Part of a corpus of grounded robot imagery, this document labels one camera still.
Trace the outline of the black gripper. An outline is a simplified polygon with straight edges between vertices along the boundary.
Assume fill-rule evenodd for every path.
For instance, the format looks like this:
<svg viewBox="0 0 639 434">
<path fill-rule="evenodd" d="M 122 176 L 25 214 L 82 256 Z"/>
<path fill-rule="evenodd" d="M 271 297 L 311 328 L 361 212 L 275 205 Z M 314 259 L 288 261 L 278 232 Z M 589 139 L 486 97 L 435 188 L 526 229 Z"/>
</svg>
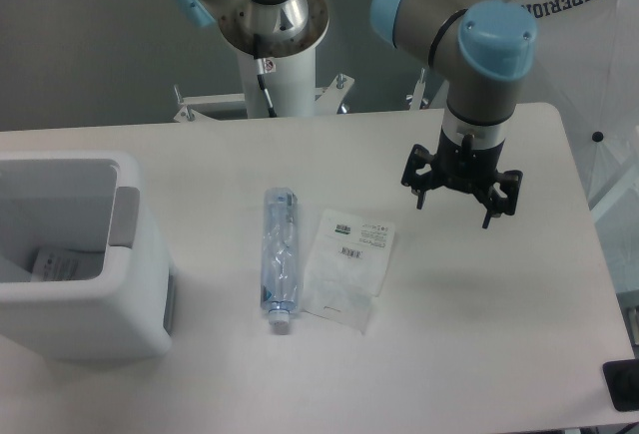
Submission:
<svg viewBox="0 0 639 434">
<path fill-rule="evenodd" d="M 478 149 L 475 139 L 455 142 L 441 131 L 435 155 L 419 144 L 411 148 L 401 184 L 417 197 L 418 210 L 423 208 L 426 193 L 440 187 L 466 194 L 475 189 L 487 191 L 482 227 L 488 228 L 493 218 L 515 215 L 523 181 L 520 170 L 502 173 L 497 169 L 503 145 Z"/>
</svg>

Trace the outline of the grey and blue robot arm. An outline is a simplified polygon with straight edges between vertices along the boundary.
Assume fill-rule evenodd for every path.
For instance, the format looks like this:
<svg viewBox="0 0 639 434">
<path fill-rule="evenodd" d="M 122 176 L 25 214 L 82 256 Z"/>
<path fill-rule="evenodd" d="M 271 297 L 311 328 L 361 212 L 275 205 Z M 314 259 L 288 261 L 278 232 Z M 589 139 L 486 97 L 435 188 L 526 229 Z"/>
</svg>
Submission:
<svg viewBox="0 0 639 434">
<path fill-rule="evenodd" d="M 316 46 L 324 0 L 175 0 L 197 26 L 215 24 L 236 51 L 252 118 L 317 112 Z M 448 83 L 435 152 L 411 150 L 401 182 L 419 200 L 438 188 L 474 196 L 488 218 L 515 213 L 523 175 L 501 172 L 505 130 L 533 61 L 534 17 L 515 0 L 372 0 L 374 33 Z"/>
</svg>

